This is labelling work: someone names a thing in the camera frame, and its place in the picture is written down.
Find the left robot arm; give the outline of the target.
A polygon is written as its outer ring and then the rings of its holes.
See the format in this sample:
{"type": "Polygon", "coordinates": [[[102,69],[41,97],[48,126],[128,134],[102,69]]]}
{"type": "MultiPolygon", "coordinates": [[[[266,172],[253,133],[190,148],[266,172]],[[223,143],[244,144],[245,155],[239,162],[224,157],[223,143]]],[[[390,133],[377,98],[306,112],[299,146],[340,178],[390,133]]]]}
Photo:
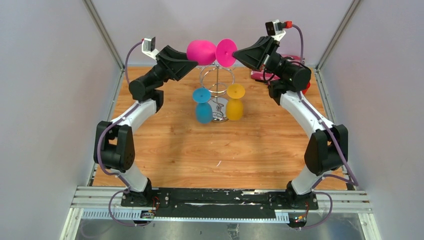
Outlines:
{"type": "Polygon", "coordinates": [[[146,207],[156,197],[153,196],[151,180],[135,164],[134,133],[162,108],[164,91],[160,87],[168,80],[181,80],[199,63],[169,45],[162,50],[143,46],[141,51],[156,64],[146,74],[128,82],[135,101],[131,107],[113,120],[97,124],[93,160],[106,175],[125,184],[123,196],[128,201],[146,207]]]}

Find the yellow wine glass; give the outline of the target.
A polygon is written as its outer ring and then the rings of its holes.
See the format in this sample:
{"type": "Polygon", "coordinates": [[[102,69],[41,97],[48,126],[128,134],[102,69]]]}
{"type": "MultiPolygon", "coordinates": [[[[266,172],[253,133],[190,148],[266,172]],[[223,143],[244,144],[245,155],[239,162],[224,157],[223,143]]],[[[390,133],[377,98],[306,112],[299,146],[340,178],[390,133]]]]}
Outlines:
{"type": "Polygon", "coordinates": [[[245,96],[246,90],[241,84],[234,83],[227,88],[226,94],[229,97],[225,110],[226,117],[231,121],[238,121],[243,116],[244,105],[241,98],[245,96]]]}

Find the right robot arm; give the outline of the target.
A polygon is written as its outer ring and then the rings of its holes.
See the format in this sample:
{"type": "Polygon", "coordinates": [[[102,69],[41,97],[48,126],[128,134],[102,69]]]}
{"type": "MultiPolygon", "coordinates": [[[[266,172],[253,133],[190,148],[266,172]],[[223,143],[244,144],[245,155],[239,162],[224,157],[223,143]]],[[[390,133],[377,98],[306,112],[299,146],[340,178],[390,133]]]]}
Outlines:
{"type": "Polygon", "coordinates": [[[277,53],[280,43],[274,37],[262,36],[252,46],[236,50],[232,55],[251,70],[263,70],[276,76],[268,84],[268,94],[287,110],[308,137],[304,153],[305,166],[286,186],[285,201],[298,209],[319,182],[348,160],[348,129],[325,118],[303,94],[312,71],[299,61],[277,53]]]}

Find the magenta wine glass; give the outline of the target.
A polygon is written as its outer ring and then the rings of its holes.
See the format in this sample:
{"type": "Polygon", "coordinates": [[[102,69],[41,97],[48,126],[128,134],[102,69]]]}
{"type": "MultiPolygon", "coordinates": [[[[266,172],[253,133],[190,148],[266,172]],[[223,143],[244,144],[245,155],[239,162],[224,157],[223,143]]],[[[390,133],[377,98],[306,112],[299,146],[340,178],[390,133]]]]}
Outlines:
{"type": "Polygon", "coordinates": [[[231,67],[236,58],[233,54],[238,50],[236,43],[222,39],[217,45],[209,40],[197,39],[190,42],[186,48],[188,60],[196,61],[199,66],[211,65],[215,61],[222,67],[231,67]]]}

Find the red wine glass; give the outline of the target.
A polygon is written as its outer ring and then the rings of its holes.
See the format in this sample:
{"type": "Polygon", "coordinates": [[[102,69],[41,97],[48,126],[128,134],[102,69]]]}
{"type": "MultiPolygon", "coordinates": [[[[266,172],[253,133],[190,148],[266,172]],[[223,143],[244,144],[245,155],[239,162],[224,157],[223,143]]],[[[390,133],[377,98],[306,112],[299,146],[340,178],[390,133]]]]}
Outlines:
{"type": "Polygon", "coordinates": [[[303,89],[301,92],[303,95],[305,95],[307,93],[307,91],[309,90],[309,88],[311,87],[311,82],[308,82],[305,89],[303,89]]]}

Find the chrome wine glass rack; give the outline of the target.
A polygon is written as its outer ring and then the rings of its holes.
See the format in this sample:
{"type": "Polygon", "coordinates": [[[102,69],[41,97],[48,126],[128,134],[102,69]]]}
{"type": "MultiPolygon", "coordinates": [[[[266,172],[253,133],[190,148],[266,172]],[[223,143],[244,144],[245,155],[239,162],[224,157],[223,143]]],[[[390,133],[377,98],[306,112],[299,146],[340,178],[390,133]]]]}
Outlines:
{"type": "Polygon", "coordinates": [[[226,107],[228,104],[228,100],[225,98],[227,94],[228,86],[221,82],[220,80],[220,72],[226,71],[230,73],[232,77],[231,84],[235,83],[235,74],[233,73],[233,70],[235,69],[230,67],[224,67],[219,65],[218,63],[211,63],[209,65],[203,65],[198,66],[197,69],[200,70],[199,72],[199,82],[200,86],[202,88],[206,88],[211,93],[211,97],[208,101],[208,103],[211,105],[212,108],[212,122],[213,123],[224,123],[228,121],[228,117],[226,116],[226,107]],[[210,87],[206,87],[204,85],[204,78],[211,72],[216,73],[215,83],[212,84],[210,87]]]}

